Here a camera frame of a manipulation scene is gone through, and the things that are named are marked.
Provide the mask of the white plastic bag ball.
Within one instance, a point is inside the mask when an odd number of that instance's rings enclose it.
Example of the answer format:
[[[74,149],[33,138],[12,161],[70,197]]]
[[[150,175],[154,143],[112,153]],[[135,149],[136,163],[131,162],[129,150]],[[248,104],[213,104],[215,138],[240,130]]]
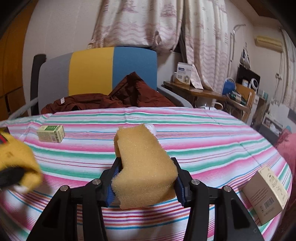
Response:
[[[145,123],[144,125],[154,136],[156,136],[156,128],[154,125],[148,123]]]

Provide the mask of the yellow patterned sock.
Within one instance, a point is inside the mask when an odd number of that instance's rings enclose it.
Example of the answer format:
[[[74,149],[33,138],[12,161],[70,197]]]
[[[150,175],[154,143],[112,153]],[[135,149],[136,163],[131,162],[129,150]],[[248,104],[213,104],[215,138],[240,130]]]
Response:
[[[41,168],[30,147],[10,133],[1,132],[1,190],[24,194],[36,189],[42,181]]]

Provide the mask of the small green white box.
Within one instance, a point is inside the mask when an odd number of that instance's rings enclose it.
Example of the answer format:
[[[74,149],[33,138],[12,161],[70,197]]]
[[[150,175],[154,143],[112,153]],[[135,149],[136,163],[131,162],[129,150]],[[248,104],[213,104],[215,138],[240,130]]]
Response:
[[[62,125],[43,125],[37,130],[39,141],[48,143],[60,143],[65,137]]]

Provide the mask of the pink patterned curtain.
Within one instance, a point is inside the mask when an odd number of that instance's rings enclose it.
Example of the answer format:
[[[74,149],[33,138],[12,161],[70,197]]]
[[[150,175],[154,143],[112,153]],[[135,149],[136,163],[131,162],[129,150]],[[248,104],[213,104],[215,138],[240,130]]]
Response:
[[[89,48],[135,46],[166,53],[180,46],[195,88],[221,92],[228,21],[224,1],[100,1]]]

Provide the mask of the white blue product box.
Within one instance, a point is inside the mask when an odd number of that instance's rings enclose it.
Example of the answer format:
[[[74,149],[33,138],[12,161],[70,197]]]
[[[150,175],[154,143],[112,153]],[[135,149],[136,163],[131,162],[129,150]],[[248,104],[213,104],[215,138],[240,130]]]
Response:
[[[184,84],[190,85],[192,75],[192,65],[187,63],[178,62],[177,69],[175,72],[175,80]]]

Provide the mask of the blue round container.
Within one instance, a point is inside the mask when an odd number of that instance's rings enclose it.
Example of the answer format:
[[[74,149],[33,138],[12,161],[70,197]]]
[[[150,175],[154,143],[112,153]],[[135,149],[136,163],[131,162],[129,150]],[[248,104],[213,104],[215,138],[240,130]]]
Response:
[[[233,78],[228,77],[225,79],[222,94],[227,95],[231,93],[233,90],[235,90],[235,88],[236,88],[235,81],[233,80]]]

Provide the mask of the brown cardboard box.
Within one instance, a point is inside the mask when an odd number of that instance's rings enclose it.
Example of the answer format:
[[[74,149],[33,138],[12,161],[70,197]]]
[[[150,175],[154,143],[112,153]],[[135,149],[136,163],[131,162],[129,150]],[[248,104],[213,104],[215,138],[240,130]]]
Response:
[[[272,169],[260,168],[242,189],[261,224],[266,224],[281,213],[288,193]]]

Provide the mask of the wooden wardrobe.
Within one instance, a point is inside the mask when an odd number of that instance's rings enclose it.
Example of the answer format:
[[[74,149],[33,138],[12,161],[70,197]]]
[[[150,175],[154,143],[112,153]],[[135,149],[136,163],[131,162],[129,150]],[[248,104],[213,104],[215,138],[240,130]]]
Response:
[[[23,48],[36,4],[37,1],[25,1],[1,36],[1,120],[25,105]]]

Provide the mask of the pink cloth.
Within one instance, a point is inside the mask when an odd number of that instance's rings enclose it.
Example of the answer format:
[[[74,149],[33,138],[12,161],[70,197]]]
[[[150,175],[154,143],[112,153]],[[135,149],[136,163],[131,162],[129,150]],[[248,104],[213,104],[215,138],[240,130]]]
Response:
[[[292,174],[295,175],[295,133],[285,128],[278,138],[275,148],[288,163]]]

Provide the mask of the black shelf box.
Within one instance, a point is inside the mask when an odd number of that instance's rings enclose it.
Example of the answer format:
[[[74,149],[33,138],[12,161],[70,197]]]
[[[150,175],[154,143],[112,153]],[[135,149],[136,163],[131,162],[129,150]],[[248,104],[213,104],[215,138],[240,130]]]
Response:
[[[252,78],[255,78],[260,84],[260,76],[240,64],[237,71],[236,82],[241,85],[246,82],[249,88],[249,83]]]

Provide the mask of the wall air conditioner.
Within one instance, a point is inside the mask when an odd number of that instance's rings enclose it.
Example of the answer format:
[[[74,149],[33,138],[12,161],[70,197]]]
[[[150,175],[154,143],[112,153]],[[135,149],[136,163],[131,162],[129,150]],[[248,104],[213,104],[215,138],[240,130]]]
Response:
[[[281,40],[274,39],[268,36],[257,36],[254,39],[257,47],[270,49],[279,53],[283,52],[283,45]]]

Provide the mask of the dark red garment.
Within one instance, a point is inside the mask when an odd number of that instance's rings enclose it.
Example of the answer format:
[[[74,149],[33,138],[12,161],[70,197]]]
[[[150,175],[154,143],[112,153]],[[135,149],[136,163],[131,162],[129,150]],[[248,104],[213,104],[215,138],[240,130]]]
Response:
[[[108,95],[101,93],[67,96],[46,105],[41,114],[99,108],[175,107],[172,101],[150,88],[135,72],[126,75]]]

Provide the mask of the small white fan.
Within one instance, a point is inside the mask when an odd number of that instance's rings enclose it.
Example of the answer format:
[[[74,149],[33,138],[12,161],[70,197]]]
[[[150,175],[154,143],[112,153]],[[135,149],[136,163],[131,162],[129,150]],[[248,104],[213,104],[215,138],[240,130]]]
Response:
[[[252,78],[249,83],[249,88],[253,89],[255,92],[257,92],[259,88],[259,83],[255,78]]]

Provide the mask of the wooden side table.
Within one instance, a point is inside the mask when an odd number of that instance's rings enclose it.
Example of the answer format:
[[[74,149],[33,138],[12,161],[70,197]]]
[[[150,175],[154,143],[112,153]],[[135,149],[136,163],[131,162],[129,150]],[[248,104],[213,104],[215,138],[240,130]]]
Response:
[[[169,81],[164,81],[163,87],[188,100],[191,104],[194,104],[196,101],[206,99],[214,101],[214,103],[218,102],[222,104],[224,110],[226,110],[228,106],[231,106],[232,108],[236,108],[246,113],[251,112],[251,108],[248,105],[241,105],[229,97],[211,90],[196,89],[189,85],[182,85]]]

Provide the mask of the striped pink green tablecloth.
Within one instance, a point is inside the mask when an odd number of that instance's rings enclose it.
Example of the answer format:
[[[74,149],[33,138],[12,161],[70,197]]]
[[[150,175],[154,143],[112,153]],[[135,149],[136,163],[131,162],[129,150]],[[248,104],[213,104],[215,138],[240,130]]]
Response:
[[[194,108],[112,108],[43,114],[5,120],[1,126],[26,143],[43,172],[43,183],[28,194],[1,193],[1,224],[11,240],[26,240],[55,192],[98,178],[115,160],[113,139],[121,126],[154,125],[166,152],[193,178],[210,187],[231,186],[253,218],[242,187],[262,166],[278,176],[287,191],[292,172],[278,151],[257,131],[218,110]],[[39,141],[43,125],[62,125],[60,143]]]

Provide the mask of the grey yellow blue chair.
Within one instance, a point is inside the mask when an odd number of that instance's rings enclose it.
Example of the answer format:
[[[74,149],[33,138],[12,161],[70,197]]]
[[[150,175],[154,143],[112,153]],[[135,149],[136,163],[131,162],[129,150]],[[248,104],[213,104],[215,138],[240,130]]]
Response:
[[[39,109],[70,95],[109,94],[133,72],[176,106],[191,108],[187,100],[157,83],[157,68],[157,53],[137,47],[88,49],[46,60],[39,71]]]

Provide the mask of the yellow sponge wedge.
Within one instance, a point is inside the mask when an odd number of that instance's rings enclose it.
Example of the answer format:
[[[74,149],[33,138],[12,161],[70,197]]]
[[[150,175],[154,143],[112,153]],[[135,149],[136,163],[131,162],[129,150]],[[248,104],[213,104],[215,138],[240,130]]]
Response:
[[[177,167],[156,136],[144,125],[120,127],[114,149],[122,170],[111,186],[121,209],[141,208],[175,198]]]

